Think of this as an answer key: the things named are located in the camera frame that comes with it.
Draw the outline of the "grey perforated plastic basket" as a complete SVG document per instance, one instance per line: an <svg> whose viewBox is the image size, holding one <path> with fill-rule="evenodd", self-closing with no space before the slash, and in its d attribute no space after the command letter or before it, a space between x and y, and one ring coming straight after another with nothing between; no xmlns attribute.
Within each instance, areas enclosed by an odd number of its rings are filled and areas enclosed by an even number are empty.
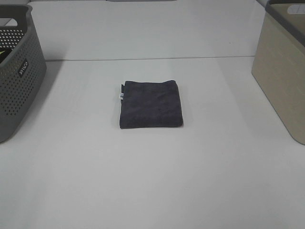
<svg viewBox="0 0 305 229"><path fill-rule="evenodd" d="M7 50L0 63L0 141L10 139L31 107L46 74L46 62L29 5L2 4L0 17L16 21L1 26L0 50Z"/></svg>

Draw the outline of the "dark grey towel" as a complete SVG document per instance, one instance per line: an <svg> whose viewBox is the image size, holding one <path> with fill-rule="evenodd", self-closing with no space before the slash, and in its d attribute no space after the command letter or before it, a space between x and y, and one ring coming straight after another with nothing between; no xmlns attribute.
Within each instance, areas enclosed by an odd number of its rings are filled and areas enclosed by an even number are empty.
<svg viewBox="0 0 305 229"><path fill-rule="evenodd" d="M174 80L162 83L126 81L121 85L120 128L181 127L183 113Z"/></svg>

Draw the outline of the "beige plastic storage basket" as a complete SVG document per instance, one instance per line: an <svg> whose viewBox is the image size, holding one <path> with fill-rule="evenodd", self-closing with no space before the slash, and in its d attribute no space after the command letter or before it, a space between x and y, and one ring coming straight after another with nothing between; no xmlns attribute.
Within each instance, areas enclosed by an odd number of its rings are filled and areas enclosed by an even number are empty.
<svg viewBox="0 0 305 229"><path fill-rule="evenodd" d="M290 136L305 143L305 8L303 0L269 0L252 75Z"/></svg>

